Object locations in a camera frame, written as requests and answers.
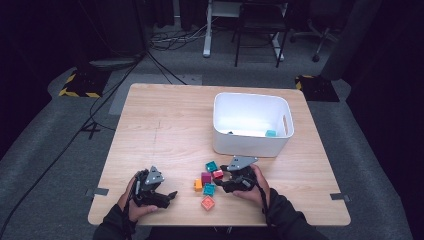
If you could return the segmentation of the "white plastic bin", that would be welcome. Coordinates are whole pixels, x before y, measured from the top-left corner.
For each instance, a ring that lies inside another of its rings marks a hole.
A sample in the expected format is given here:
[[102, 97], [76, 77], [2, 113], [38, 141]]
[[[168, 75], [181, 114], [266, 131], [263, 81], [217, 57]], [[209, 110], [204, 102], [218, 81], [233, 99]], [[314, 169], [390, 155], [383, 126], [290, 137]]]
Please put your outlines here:
[[[275, 130], [276, 137], [266, 137]], [[278, 96], [222, 92], [215, 96], [213, 149], [220, 154], [276, 157], [294, 135], [288, 102]]]

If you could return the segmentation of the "black chair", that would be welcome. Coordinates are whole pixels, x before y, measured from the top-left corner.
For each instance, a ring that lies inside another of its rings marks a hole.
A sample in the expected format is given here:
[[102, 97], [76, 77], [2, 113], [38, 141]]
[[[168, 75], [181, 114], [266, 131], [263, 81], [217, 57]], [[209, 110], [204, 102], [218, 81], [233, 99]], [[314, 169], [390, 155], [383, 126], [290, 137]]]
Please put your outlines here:
[[233, 39], [237, 39], [234, 66], [238, 66], [241, 48], [259, 48], [259, 45], [243, 45], [243, 34], [267, 35], [276, 54], [276, 67], [283, 57], [283, 49], [289, 26], [283, 13], [290, 0], [242, 0]]

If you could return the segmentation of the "person's left hand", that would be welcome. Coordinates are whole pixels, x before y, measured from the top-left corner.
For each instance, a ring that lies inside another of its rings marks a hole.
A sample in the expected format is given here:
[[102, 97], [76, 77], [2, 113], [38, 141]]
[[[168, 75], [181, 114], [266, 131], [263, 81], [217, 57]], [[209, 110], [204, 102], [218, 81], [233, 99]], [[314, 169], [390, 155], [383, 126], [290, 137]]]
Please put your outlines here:
[[117, 205], [120, 207], [121, 211], [124, 211], [125, 207], [128, 207], [128, 218], [131, 222], [137, 222], [143, 216], [158, 210], [158, 207], [155, 205], [137, 206], [129, 197], [129, 195], [132, 193], [132, 186], [134, 181], [135, 178], [132, 177], [126, 187], [125, 192], [120, 196], [117, 202]]

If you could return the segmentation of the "person's right hand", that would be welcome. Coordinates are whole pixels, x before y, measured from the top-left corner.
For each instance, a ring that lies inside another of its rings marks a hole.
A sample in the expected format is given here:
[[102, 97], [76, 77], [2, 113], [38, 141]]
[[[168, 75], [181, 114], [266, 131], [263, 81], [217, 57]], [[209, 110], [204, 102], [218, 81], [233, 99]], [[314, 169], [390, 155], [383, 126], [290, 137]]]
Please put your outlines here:
[[255, 164], [251, 164], [250, 167], [255, 172], [258, 185], [254, 186], [250, 191], [234, 191], [233, 195], [241, 199], [252, 201], [263, 209], [265, 206], [270, 205], [270, 187], [260, 168]]

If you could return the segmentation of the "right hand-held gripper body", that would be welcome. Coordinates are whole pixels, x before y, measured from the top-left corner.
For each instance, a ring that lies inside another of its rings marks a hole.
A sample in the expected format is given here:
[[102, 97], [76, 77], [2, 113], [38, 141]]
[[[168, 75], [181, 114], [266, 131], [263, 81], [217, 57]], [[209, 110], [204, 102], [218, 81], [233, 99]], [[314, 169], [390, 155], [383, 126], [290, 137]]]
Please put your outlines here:
[[230, 174], [229, 180], [233, 181], [234, 184], [223, 187], [224, 191], [230, 193], [234, 191], [252, 190], [257, 183], [257, 178], [250, 165], [256, 161], [256, 157], [234, 156], [229, 164], [232, 171], [224, 171]]

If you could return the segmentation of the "white desk frame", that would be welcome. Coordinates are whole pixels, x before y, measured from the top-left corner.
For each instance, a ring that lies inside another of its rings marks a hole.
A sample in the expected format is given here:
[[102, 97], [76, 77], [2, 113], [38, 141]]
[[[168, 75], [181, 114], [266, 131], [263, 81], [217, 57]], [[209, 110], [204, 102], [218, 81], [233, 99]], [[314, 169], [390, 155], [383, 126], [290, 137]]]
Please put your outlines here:
[[206, 10], [206, 33], [202, 53], [205, 58], [211, 56], [212, 21], [217, 17], [236, 18], [239, 15], [240, 5], [241, 3], [238, 0], [208, 0]]

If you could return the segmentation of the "black yellow striped floor plate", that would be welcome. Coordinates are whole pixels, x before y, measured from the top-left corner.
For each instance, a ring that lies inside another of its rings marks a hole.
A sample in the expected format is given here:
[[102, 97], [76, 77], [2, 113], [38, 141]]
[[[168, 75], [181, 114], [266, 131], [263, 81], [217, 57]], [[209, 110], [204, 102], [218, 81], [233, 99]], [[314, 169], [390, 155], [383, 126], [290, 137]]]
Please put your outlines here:
[[321, 76], [299, 75], [295, 78], [295, 86], [307, 101], [339, 102], [332, 83]]
[[100, 98], [111, 75], [110, 71], [74, 70], [59, 92], [60, 96]]

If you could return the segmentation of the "grey stand base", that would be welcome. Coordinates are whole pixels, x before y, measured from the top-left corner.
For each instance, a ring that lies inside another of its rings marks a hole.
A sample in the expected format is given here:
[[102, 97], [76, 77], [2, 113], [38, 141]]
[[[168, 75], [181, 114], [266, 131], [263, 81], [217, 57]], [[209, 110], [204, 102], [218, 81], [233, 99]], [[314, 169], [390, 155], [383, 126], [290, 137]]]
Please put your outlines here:
[[90, 61], [89, 65], [99, 71], [115, 71], [129, 68], [137, 63], [137, 58], [107, 58]]

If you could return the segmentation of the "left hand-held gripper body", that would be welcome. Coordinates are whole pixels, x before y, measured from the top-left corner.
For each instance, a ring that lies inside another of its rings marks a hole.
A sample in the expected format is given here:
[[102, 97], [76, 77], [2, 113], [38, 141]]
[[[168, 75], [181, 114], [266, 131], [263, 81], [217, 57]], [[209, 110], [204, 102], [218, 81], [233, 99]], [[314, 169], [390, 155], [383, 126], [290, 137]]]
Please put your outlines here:
[[145, 179], [137, 180], [135, 178], [132, 187], [132, 199], [137, 206], [155, 205], [159, 208], [167, 208], [170, 201], [160, 199], [161, 193], [156, 191], [164, 181], [164, 177], [155, 166], [152, 166], [148, 170], [149, 174]]

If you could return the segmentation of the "salmon pink toy building block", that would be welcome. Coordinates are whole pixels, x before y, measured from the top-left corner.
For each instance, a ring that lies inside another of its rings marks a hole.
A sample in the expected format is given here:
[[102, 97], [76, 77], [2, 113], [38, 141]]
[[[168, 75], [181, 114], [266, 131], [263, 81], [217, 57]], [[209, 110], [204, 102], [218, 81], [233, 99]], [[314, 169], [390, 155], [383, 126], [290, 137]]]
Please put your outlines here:
[[201, 206], [209, 211], [215, 206], [215, 201], [211, 196], [205, 196], [201, 201]]

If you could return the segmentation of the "office swivel chair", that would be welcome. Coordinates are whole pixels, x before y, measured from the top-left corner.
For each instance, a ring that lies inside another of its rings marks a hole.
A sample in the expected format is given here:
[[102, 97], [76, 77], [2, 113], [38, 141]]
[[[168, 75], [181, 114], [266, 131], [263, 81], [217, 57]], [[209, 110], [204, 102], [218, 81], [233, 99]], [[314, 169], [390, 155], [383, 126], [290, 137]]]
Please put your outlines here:
[[289, 41], [295, 43], [299, 37], [317, 37], [319, 39], [317, 48], [312, 56], [313, 62], [320, 61], [320, 51], [326, 40], [337, 42], [338, 39], [330, 33], [335, 25], [335, 17], [330, 15], [310, 16], [306, 20], [309, 30], [307, 32], [295, 32]]

